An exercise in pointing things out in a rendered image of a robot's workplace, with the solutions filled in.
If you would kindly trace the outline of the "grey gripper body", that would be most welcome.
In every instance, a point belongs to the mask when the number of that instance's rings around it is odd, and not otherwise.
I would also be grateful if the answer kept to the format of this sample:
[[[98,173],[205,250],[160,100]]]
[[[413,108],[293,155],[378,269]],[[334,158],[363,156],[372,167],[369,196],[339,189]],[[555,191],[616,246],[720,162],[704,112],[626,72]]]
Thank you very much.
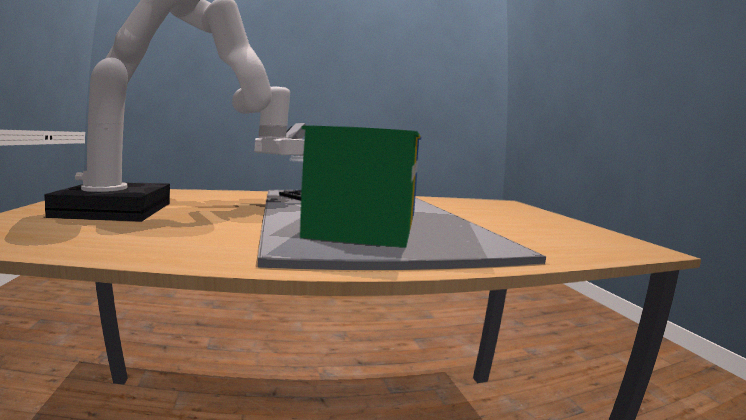
[[[262,139],[265,138],[265,139]],[[274,139],[271,139],[274,138]],[[275,139],[279,138],[279,139]],[[284,139],[286,138],[286,139]],[[303,155],[304,140],[288,139],[288,137],[259,136],[255,139],[255,153],[277,155]]]

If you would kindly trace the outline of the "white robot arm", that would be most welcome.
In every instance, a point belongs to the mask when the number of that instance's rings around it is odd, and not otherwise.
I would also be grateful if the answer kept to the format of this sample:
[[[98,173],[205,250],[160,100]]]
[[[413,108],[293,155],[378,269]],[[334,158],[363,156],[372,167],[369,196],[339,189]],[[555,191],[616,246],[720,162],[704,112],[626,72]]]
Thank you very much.
[[[140,0],[117,32],[115,45],[91,74],[87,170],[75,175],[75,180],[83,180],[83,191],[127,189],[127,183],[122,182],[127,84],[169,12],[212,33],[219,57],[233,69],[241,86],[233,95],[233,107],[243,114],[261,113],[259,136],[290,139],[305,136],[305,130],[301,130],[305,123],[296,123],[287,130],[290,91],[284,87],[270,87],[264,66],[249,45],[234,0],[212,3],[206,0]]]

